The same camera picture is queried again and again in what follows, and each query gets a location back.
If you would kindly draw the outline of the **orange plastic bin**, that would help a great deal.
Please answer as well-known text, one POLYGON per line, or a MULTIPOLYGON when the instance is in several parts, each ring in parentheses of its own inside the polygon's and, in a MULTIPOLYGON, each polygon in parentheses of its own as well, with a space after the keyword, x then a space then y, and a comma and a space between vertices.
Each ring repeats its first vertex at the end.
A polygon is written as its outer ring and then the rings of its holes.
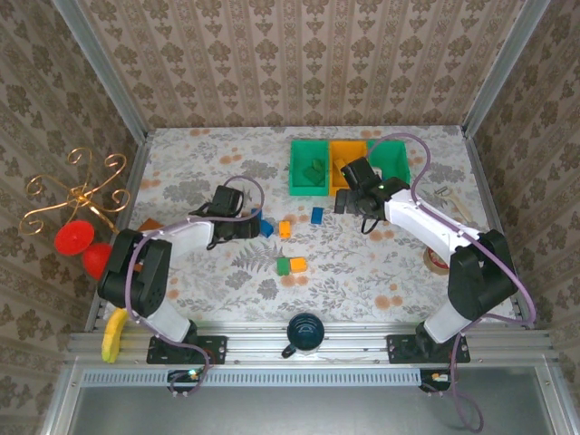
POLYGON ((366 140, 331 140, 329 142, 329 194, 334 196, 339 189, 347 189, 348 183, 341 168, 367 154, 366 140))

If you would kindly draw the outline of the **green plastic bin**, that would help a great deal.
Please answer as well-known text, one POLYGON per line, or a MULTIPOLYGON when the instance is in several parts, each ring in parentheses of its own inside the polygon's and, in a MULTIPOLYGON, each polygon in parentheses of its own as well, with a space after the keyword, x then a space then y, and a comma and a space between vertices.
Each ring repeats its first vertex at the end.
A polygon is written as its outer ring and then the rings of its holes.
POLYGON ((293 140, 289 164, 289 193, 291 196, 327 196, 329 191, 329 150, 327 140, 293 140), (312 167, 312 160, 324 163, 325 182, 313 186, 303 171, 312 167))
POLYGON ((376 140, 367 140, 369 163, 382 181, 398 178, 406 188, 411 186, 411 171, 408 163, 405 144, 400 140, 382 141, 374 147, 376 140))

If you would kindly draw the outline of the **tape roll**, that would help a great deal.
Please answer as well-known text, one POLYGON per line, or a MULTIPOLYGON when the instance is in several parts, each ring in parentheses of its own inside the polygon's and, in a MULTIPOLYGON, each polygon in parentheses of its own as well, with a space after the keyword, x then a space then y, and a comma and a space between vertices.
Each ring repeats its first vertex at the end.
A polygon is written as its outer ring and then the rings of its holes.
POLYGON ((431 248, 427 247, 423 254, 426 267, 433 273, 444 276, 450 272, 448 265, 431 248))

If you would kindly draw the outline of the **dark blue mug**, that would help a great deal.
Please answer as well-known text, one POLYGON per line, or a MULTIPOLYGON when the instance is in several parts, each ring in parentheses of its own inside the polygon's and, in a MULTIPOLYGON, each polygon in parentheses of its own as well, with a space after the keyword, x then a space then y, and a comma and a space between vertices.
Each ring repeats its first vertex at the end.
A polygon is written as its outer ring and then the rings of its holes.
POLYGON ((289 344, 281 352, 281 356, 288 359, 296 353, 313 353, 322 344, 324 335, 324 324, 316 315, 297 314, 286 327, 286 337, 289 344))

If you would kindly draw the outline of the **red oval plastic toy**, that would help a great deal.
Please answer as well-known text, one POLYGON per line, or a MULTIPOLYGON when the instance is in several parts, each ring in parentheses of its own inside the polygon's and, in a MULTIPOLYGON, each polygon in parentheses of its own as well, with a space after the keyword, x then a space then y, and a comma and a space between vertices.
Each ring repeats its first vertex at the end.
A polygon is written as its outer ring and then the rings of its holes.
POLYGON ((95 243, 82 253, 82 264, 85 271, 95 280, 100 280, 111 255, 112 246, 106 243, 95 243))

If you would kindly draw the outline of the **red round plastic toy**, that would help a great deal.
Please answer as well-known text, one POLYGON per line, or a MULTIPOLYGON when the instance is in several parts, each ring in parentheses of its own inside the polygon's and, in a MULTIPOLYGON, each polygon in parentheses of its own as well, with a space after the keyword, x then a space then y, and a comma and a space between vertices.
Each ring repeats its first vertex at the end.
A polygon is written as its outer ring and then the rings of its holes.
POLYGON ((64 256, 76 256, 83 252, 94 239, 94 227, 86 220, 74 220, 65 224, 54 238, 56 251, 64 256))

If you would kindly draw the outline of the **yellow banana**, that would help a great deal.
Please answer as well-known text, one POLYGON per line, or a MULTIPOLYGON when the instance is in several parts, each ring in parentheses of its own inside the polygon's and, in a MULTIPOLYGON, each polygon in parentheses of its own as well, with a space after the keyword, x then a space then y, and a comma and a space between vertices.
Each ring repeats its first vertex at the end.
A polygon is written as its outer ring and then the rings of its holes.
POLYGON ((121 334, 129 315, 117 308, 110 316, 101 341, 101 358, 105 363, 115 363, 120 351, 121 334))

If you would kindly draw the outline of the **wooden handled peeler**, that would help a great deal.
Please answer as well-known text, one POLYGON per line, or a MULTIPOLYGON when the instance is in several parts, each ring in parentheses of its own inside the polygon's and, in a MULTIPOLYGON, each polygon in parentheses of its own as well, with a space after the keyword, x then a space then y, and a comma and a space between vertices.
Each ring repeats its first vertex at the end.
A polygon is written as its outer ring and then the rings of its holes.
POLYGON ((473 221, 473 215, 460 199, 459 192, 456 189, 443 186, 435 189, 434 195, 443 205, 459 214, 465 222, 470 223, 473 221))

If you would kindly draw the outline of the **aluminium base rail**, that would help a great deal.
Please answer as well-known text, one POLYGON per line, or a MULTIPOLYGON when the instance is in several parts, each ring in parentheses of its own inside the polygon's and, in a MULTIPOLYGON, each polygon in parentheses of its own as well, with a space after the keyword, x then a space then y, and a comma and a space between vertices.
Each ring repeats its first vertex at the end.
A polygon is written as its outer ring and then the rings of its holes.
MULTIPOLYGON (((226 368, 371 368, 389 364, 387 337, 411 334, 415 324, 346 323, 325 325, 324 341, 310 354, 295 354, 284 359, 287 346, 287 321, 277 323, 207 322, 199 327, 201 335, 227 338, 226 360, 217 369, 226 368)), ((186 368, 190 364, 149 364, 147 354, 152 333, 129 322, 121 335, 121 350, 116 363, 102 360, 104 323, 88 333, 74 333, 63 357, 64 365, 73 367, 186 368)), ((466 332, 470 363, 460 368, 535 367, 558 362, 549 332, 498 323, 478 324, 466 332)))

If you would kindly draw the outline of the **aluminium frame post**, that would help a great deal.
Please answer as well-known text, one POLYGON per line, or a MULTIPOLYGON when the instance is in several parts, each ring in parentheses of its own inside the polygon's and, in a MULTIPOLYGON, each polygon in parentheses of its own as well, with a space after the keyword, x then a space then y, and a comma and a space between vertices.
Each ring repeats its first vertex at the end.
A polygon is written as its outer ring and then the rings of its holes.
POLYGON ((120 76, 116 73, 112 61, 99 42, 79 2, 77 0, 53 0, 53 3, 101 81, 133 139, 142 145, 146 141, 149 129, 139 115, 126 86, 121 82, 120 76))
POLYGON ((491 66, 475 98, 462 129, 467 137, 474 137, 487 116, 493 102, 506 83, 518 58, 524 51, 551 0, 525 0, 520 12, 491 66))

